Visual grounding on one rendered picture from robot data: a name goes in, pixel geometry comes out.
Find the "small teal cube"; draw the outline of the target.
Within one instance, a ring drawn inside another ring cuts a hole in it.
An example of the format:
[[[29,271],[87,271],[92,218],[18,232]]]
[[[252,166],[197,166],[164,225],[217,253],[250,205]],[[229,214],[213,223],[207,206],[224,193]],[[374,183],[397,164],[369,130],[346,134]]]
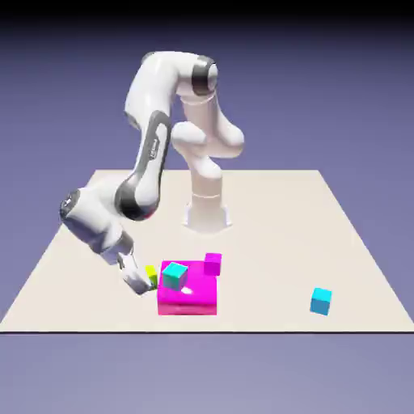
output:
[[[188,279],[188,266],[170,262],[162,271],[163,286],[168,289],[180,291]]]

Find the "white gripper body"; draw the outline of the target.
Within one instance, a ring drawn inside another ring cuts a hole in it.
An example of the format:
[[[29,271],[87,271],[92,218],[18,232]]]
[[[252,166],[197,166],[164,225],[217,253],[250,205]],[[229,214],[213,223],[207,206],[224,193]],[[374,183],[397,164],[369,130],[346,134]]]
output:
[[[126,255],[119,253],[117,261],[125,283],[135,294],[143,295],[153,289],[145,268],[137,263],[133,253]]]

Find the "small blue cube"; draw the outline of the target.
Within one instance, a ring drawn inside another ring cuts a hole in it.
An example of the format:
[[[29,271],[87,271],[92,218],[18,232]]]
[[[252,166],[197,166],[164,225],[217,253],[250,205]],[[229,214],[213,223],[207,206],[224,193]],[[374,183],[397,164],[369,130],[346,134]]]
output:
[[[315,287],[310,300],[310,311],[327,316],[330,310],[331,300],[331,290]]]

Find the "small magenta cube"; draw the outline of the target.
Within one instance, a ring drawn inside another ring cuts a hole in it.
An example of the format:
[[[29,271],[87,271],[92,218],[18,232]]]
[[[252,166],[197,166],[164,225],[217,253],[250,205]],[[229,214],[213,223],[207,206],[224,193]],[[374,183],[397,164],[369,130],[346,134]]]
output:
[[[208,276],[219,276],[221,274],[222,254],[207,252],[204,259],[204,273]]]

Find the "large magenta box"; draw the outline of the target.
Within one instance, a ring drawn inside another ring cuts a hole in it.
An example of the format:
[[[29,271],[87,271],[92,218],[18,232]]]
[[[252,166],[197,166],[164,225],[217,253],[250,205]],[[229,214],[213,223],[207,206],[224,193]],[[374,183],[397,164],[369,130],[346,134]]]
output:
[[[159,275],[157,302],[159,315],[216,315],[217,279],[206,275],[202,260],[181,260],[188,267],[186,285],[176,291],[165,286]]]

